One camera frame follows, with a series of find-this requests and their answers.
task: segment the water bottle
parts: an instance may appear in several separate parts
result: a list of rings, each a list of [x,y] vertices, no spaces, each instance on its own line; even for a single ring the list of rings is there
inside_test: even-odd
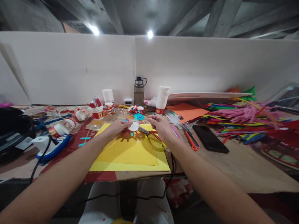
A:
[[[147,84],[147,78],[141,78],[137,76],[134,85],[134,104],[138,106],[144,105],[144,87]]]

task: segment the hand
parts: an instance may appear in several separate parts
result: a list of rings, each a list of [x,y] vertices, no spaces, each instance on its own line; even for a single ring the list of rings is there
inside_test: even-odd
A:
[[[105,131],[103,131],[102,134],[112,139],[116,137],[120,132],[122,132],[125,128],[130,127],[132,124],[132,121],[128,122],[123,120],[117,120],[110,124],[108,128],[106,128]]]
[[[173,137],[177,138],[171,129],[167,118],[158,115],[149,115],[147,120],[152,125],[152,128],[157,130],[159,138],[162,140],[162,142],[165,143],[167,140]]]

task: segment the black phone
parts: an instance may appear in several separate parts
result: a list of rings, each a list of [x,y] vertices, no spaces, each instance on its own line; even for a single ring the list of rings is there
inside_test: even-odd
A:
[[[202,141],[205,148],[213,152],[228,153],[228,148],[206,126],[194,125],[193,129]]]

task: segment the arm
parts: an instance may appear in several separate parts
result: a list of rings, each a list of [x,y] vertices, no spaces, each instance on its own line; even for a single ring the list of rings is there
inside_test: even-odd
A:
[[[196,191],[224,223],[274,223],[225,173],[176,137],[166,118],[148,117]]]
[[[103,133],[58,162],[0,213],[0,223],[49,221],[82,183],[103,148],[131,123],[114,122]]]

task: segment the paper craft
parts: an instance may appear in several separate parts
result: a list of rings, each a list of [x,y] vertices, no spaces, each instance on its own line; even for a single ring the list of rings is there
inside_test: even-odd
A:
[[[146,130],[153,130],[150,124],[142,124],[141,126]],[[158,143],[155,146],[162,148],[162,145]],[[165,153],[156,151],[156,156],[157,165],[155,166],[95,161],[89,171],[170,171]]]
[[[104,124],[96,135],[102,133],[109,125]],[[140,133],[139,135],[140,137],[138,138],[136,134],[133,137],[119,134],[116,140],[107,144],[96,161],[148,166],[157,165],[156,151],[150,147],[144,134]]]
[[[207,110],[195,106],[191,106],[185,103],[175,105],[175,106],[168,106],[166,108],[168,110],[172,110],[173,112],[175,112],[175,114],[178,114],[183,117],[183,120],[180,120],[180,123],[184,123],[186,121],[200,117],[208,112]]]
[[[86,125],[86,129],[91,131],[98,131],[103,123],[104,121],[93,120],[88,125]]]

